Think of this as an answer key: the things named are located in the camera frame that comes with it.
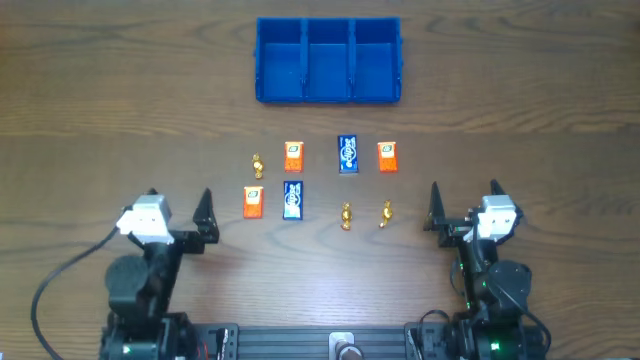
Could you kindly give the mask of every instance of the wooden table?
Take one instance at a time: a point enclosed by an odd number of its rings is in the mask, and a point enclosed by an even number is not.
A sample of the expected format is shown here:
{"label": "wooden table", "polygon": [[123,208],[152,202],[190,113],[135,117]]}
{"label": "wooden table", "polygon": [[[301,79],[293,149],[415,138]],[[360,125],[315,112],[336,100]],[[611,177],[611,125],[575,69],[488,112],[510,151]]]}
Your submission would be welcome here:
{"label": "wooden table", "polygon": [[[402,17],[397,106],[255,100],[258,16]],[[38,283],[102,238],[156,187],[187,228],[205,187],[221,244],[185,257],[171,308],[196,322],[403,324],[465,308],[455,252],[422,231],[430,185],[448,212],[497,178],[524,209],[502,258],[533,271],[530,309],[549,358],[640,353],[640,7],[603,1],[5,1],[0,5],[0,352],[43,359],[29,323]],[[361,172],[338,175],[336,135],[357,133]],[[305,172],[282,170],[303,140]],[[400,172],[376,170],[397,141]],[[242,219],[251,156],[262,220]],[[282,181],[305,181],[305,220],[284,222]],[[379,230],[385,199],[390,227]],[[353,204],[353,230],[339,228]],[[43,331],[95,358],[103,274],[139,253],[122,237],[56,279]]]}

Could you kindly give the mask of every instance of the orange tic tac box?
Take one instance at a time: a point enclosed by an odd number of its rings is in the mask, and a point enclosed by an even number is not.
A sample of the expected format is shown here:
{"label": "orange tic tac box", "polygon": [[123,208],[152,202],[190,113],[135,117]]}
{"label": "orange tic tac box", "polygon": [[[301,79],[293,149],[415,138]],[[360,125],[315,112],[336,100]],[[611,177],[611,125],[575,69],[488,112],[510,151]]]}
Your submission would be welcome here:
{"label": "orange tic tac box", "polygon": [[398,172],[395,141],[378,143],[378,166],[380,172]]}
{"label": "orange tic tac box", "polygon": [[264,191],[262,186],[245,186],[244,187],[244,218],[260,219],[262,218],[262,205],[264,199]]}
{"label": "orange tic tac box", "polygon": [[304,143],[287,141],[284,143],[284,171],[302,172],[304,169]]}

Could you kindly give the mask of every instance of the black round knob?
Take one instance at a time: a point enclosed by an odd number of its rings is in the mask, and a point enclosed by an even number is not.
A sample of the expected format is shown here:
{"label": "black round knob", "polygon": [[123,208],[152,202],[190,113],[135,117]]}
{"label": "black round knob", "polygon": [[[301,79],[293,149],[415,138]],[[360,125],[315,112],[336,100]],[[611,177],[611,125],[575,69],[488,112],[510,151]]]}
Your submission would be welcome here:
{"label": "black round knob", "polygon": [[110,293],[137,292],[142,290],[149,277],[149,267],[140,256],[126,255],[117,258],[107,269],[104,283]]}

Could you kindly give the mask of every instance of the wood grain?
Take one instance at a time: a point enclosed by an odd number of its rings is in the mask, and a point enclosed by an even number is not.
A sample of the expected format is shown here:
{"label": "wood grain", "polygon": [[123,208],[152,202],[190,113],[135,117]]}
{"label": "wood grain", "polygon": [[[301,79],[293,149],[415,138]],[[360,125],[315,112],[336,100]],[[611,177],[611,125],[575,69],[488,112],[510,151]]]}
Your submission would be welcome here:
{"label": "wood grain", "polygon": [[[397,106],[255,101],[258,16],[402,17]],[[497,178],[524,209],[500,256],[533,270],[549,358],[640,353],[640,7],[636,1],[5,1],[0,4],[0,352],[44,359],[29,305],[150,186],[188,227],[208,186],[222,242],[183,261],[172,309],[241,325],[402,324],[464,308],[453,251],[423,233],[429,186],[462,214]],[[340,177],[357,133],[362,171]],[[305,172],[282,144],[303,140]],[[375,144],[398,142],[381,175]],[[242,220],[250,158],[266,165],[262,220]],[[282,181],[305,220],[281,220]],[[377,229],[393,200],[388,229]],[[340,230],[340,204],[354,206]],[[41,324],[65,358],[95,358],[117,238],[54,281]]]}

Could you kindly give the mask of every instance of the blue container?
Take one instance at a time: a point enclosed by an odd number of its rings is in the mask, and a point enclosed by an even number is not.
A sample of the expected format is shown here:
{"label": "blue container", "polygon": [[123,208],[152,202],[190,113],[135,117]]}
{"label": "blue container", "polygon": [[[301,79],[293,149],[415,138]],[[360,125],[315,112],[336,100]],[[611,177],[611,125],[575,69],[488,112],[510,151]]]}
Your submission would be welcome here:
{"label": "blue container", "polygon": [[391,103],[402,92],[399,18],[259,18],[261,102]]}

